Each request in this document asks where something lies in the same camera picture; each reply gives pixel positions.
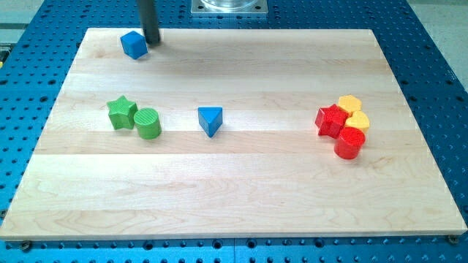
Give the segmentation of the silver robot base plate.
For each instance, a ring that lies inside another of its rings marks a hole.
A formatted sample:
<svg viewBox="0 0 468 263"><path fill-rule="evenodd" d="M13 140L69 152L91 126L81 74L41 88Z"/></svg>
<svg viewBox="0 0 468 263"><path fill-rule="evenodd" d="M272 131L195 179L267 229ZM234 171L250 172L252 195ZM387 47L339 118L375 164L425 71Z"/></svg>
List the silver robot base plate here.
<svg viewBox="0 0 468 263"><path fill-rule="evenodd" d="M268 13L267 0L191 0L191 13L195 15L234 15Z"/></svg>

